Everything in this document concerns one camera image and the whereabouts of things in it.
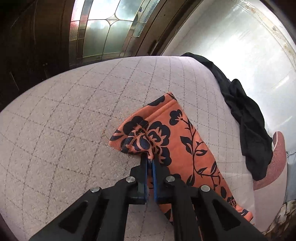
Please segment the orange floral long-sleeve shirt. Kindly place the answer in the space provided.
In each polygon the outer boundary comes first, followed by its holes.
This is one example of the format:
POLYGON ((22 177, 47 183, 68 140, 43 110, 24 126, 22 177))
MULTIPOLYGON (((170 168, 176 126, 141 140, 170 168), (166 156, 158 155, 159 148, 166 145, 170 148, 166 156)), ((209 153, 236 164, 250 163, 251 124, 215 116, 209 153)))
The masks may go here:
POLYGON ((171 92, 133 113, 110 138, 111 147, 130 155, 158 158, 188 185, 208 185, 247 221, 253 215, 239 206, 216 160, 171 92))

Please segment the pink rolled bolster quilt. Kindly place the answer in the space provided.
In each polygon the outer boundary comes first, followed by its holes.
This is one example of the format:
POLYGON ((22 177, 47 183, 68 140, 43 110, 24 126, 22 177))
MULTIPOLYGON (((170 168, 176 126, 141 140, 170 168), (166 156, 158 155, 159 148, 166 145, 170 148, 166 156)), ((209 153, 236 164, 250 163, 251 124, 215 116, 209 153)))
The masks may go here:
POLYGON ((287 154, 281 132, 273 134, 273 158, 265 178, 253 182, 255 226, 265 232, 275 219, 285 200, 287 188, 287 154))

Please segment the quilted pink bed cover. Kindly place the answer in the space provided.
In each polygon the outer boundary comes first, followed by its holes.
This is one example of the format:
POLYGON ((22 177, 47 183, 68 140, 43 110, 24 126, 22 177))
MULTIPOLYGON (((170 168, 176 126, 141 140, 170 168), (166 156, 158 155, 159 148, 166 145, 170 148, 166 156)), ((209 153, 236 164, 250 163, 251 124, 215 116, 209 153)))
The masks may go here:
POLYGON ((254 212, 239 125, 212 73, 189 57, 132 57, 76 68, 29 89, 1 112, 1 215, 28 240, 93 186, 139 164, 108 145, 132 113, 172 92, 231 192, 254 212))

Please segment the brown cream patterned blanket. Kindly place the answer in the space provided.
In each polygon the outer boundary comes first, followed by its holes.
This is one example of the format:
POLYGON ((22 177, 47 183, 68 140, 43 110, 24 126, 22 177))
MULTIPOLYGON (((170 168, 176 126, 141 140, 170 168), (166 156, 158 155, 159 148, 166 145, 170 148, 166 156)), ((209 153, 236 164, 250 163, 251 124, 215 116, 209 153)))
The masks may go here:
POLYGON ((296 241, 296 201, 282 205, 272 224, 263 232, 268 240, 296 241))

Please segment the black garment pile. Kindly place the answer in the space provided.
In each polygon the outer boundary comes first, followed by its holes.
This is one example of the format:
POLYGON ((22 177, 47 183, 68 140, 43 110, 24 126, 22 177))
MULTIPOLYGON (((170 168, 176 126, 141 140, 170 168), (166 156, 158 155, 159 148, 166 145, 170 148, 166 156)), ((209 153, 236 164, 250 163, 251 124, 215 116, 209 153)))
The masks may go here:
POLYGON ((273 140, 265 129, 258 104, 246 95, 238 79, 230 81, 212 61, 190 52, 182 56, 195 59, 214 75, 232 116, 239 124, 241 151, 245 156, 246 167, 253 180, 262 180, 273 158, 273 140))

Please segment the stained glass window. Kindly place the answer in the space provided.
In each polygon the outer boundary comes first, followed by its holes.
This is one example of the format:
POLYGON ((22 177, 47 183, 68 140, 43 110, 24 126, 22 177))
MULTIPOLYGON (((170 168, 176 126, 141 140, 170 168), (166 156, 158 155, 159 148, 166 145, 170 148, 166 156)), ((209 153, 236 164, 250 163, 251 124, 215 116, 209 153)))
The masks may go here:
POLYGON ((159 1, 75 1, 69 30, 69 66, 135 55, 159 1))

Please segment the brown wooden window frame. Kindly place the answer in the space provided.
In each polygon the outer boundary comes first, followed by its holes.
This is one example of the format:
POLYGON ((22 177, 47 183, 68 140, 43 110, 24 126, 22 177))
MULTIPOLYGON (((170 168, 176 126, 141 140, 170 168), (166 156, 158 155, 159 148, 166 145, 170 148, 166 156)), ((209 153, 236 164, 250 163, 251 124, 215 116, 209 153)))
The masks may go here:
POLYGON ((128 31, 120 56, 161 55, 201 2, 144 1, 128 31))

